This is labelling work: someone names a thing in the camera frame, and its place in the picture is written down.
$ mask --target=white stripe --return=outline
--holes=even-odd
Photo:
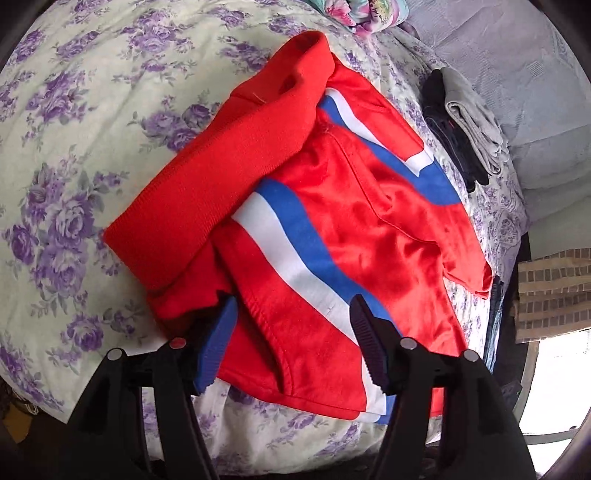
[[[271,205],[260,194],[254,192],[232,215],[232,218],[247,231],[281,279],[355,345],[358,345],[349,320],[349,305],[306,267],[287,238]],[[361,359],[361,376],[367,398],[365,410],[369,413],[385,415],[386,396],[372,382],[363,358]]]
[[[334,88],[327,88],[324,93],[334,100],[336,108],[340,113],[340,117],[343,119],[343,122],[345,122],[345,125],[347,125],[349,130],[351,130],[354,134],[359,135],[361,138],[375,143],[376,145],[379,145],[383,149],[387,150],[382,142],[375,138],[375,135],[371,133],[369,128],[367,128],[365,124],[355,116],[353,110],[351,110],[351,107],[347,103],[347,100],[342,95],[342,93]],[[433,163],[433,154],[423,144],[422,151],[413,155],[402,163],[404,163],[407,168],[418,177],[423,168]]]

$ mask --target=blue stripe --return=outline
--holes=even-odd
[[[368,290],[351,280],[335,264],[320,235],[310,222],[300,199],[287,186],[273,179],[263,179],[256,188],[277,215],[290,243],[306,267],[332,288],[347,304],[357,294],[363,295],[372,313],[390,320],[390,314],[382,303]],[[387,397],[387,414],[378,423],[387,423],[394,405],[394,398]]]
[[[326,95],[319,105],[324,110],[330,119],[338,126],[349,130],[345,122],[340,116],[339,110],[335,101]],[[460,203],[460,197],[453,188],[441,165],[434,161],[430,165],[421,169],[418,177],[410,171],[410,169],[392,152],[389,152],[384,147],[376,145],[369,140],[366,140],[357,134],[354,134],[361,140],[373,154],[385,163],[388,167],[394,170],[399,175],[408,180],[413,187],[423,197],[434,205],[455,205]]]

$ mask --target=red garment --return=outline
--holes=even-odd
[[[492,281],[422,140],[318,32],[238,86],[105,240],[172,334],[217,291],[240,295],[221,379],[343,419],[387,421],[393,404],[350,331],[354,294],[403,335],[458,355],[466,342],[443,276],[484,298]]]

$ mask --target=white wall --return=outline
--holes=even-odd
[[[591,197],[530,227],[531,258],[570,248],[591,248]]]

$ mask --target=pink flower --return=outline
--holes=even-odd
[[[346,0],[333,0],[326,7],[326,13],[347,27],[356,25],[355,21],[350,17],[351,8]]]

